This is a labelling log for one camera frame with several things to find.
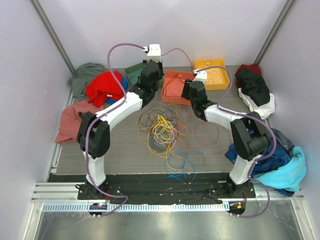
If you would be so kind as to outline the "aluminium rail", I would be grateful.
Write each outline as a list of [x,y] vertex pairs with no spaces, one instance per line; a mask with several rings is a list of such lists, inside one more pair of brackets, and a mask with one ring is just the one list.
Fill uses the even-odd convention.
[[38,182],[35,185],[31,202],[69,202],[77,201],[78,189],[76,185],[82,182]]

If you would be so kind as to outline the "cyan cloth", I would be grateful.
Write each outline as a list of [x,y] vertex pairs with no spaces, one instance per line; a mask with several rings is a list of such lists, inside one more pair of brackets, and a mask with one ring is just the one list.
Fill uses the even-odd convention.
[[306,160],[304,152],[299,146],[292,149],[292,154],[292,158],[286,165],[277,170],[256,174],[253,178],[265,186],[277,190],[299,192],[300,183],[307,173]]

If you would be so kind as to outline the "black cloth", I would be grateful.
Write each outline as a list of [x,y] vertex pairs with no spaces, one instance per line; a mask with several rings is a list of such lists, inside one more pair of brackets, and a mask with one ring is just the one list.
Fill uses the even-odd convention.
[[243,68],[235,77],[241,83],[242,94],[249,96],[258,107],[270,101],[270,90],[261,75]]

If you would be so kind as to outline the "grey blue cloth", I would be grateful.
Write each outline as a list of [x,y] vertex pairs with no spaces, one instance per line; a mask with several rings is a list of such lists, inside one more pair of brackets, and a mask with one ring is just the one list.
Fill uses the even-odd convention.
[[294,143],[287,138],[282,132],[275,128],[271,128],[273,134],[275,135],[277,143],[285,150],[285,152],[292,157],[293,148],[295,147]]

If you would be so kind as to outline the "right aluminium frame post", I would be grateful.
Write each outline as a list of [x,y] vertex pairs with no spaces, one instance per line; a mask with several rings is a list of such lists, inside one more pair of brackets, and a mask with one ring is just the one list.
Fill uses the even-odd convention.
[[274,24],[271,27],[271,30],[269,31],[265,41],[263,42],[263,45],[261,46],[257,57],[255,58],[255,61],[254,61],[255,64],[259,65],[262,62],[264,56],[266,55],[272,42],[275,40],[276,35],[280,31],[282,25],[286,21],[286,18],[290,14],[290,12],[293,9],[296,2],[297,2],[296,0],[286,0],[285,1],[280,13],[278,14],[277,18],[275,19]]

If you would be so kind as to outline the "pink cloth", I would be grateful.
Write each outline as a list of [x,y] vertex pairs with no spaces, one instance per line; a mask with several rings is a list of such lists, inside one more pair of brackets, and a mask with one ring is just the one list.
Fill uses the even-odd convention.
[[97,113],[104,109],[104,106],[96,107],[87,100],[73,103],[66,107],[61,114],[58,134],[55,143],[72,143],[77,141],[78,132],[81,125],[81,117],[86,112]]

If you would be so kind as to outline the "green plastic bin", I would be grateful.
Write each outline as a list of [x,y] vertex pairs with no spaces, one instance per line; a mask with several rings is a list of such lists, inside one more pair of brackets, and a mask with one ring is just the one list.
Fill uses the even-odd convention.
[[141,71],[144,68],[144,63],[138,63],[124,69],[125,76],[131,86],[134,86],[138,82],[138,77],[141,75]]

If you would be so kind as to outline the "white cloth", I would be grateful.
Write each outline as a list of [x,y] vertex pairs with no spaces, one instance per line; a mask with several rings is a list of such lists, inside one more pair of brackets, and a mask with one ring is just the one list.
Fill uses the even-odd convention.
[[275,96],[272,93],[269,94],[270,101],[261,106],[257,106],[250,96],[243,94],[241,88],[238,89],[238,94],[243,102],[248,106],[249,111],[258,113],[262,120],[266,120],[276,110]]

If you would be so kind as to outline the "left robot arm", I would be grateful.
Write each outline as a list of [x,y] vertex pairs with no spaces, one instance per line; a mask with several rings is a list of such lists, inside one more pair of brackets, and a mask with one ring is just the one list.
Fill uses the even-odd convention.
[[106,181],[104,156],[111,145],[112,129],[151,102],[159,89],[158,82],[163,75],[162,62],[146,61],[138,82],[123,98],[97,113],[88,111],[81,117],[77,142],[85,157],[85,184],[93,198],[100,200],[107,192],[104,185]]

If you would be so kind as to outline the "left aluminium frame post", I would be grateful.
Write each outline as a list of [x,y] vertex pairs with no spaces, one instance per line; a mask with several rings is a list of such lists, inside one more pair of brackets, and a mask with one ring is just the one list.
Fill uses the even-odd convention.
[[47,14],[45,13],[41,3],[39,0],[30,0],[30,4],[32,5],[33,9],[35,10],[36,14],[38,15],[41,23],[43,24],[46,32],[48,33],[50,39],[52,40],[53,44],[55,45],[56,49],[58,50],[60,56],[62,57],[62,60],[66,64],[69,71],[73,74],[75,71],[75,68],[65,50],[63,47],[55,29],[53,28]]

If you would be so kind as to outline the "orange plastic bin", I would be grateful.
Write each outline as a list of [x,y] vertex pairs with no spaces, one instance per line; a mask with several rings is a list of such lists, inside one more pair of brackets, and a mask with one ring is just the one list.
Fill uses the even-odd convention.
[[161,91],[161,100],[164,103],[190,106],[191,102],[181,97],[186,79],[193,80],[191,72],[166,70]]

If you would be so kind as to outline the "blue plaid shirt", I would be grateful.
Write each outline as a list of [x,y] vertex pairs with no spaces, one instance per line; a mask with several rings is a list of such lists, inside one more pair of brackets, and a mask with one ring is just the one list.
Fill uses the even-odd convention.
[[[294,145],[289,146],[289,145],[281,145],[280,143],[277,143],[276,149],[273,152],[272,156],[270,156],[267,159],[258,161],[251,172],[251,176],[253,177],[258,174],[264,174],[264,173],[267,173],[270,171],[275,171],[278,168],[289,163],[292,156],[293,156],[293,153],[292,153],[293,147],[294,147]],[[229,149],[225,153],[225,156],[232,163],[236,162],[236,158],[237,158],[238,154],[236,152],[234,143],[232,143],[229,146]]]

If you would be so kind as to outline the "aluminium frame post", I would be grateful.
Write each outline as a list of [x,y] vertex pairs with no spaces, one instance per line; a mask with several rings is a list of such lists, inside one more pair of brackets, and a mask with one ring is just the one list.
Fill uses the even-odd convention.
[[278,14],[277,18],[275,19],[274,24],[271,27],[271,30],[269,31],[265,41],[263,42],[263,45],[261,46],[257,57],[255,58],[255,61],[254,61],[255,64],[259,65],[262,62],[264,56],[266,55],[272,42],[275,40],[276,35],[280,31],[282,25],[286,21],[286,18],[290,14],[290,12],[293,9],[296,2],[297,2],[296,0],[286,0],[285,1],[280,13]]
[[73,74],[75,71],[75,68],[65,50],[63,47],[55,29],[53,28],[47,14],[45,13],[41,3],[39,0],[30,0],[30,4],[32,5],[33,9],[35,10],[36,14],[38,15],[41,23],[43,24],[46,32],[48,33],[50,39],[52,40],[53,44],[55,45],[56,49],[58,50],[60,56],[62,57],[62,60],[66,64],[69,71]]

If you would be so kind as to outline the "yellow plastic bin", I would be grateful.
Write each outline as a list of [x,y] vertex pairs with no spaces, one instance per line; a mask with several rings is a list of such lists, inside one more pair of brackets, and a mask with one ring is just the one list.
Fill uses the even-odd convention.
[[230,84],[230,78],[225,69],[225,62],[223,58],[216,59],[196,59],[193,62],[193,69],[200,70],[207,67],[219,66],[207,69],[207,81],[204,87],[207,91],[226,90]]

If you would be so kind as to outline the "dark red cloth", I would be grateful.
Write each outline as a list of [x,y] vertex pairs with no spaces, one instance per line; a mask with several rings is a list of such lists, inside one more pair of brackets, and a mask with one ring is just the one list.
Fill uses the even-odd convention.
[[242,70],[244,70],[244,69],[249,70],[249,71],[251,71],[252,73],[255,73],[255,74],[259,75],[259,76],[262,75],[261,68],[259,67],[259,65],[253,63],[253,64],[250,64],[250,65],[242,64],[242,65],[238,68],[238,70],[236,71],[235,76],[237,77],[237,76],[240,74],[240,72],[241,72]]

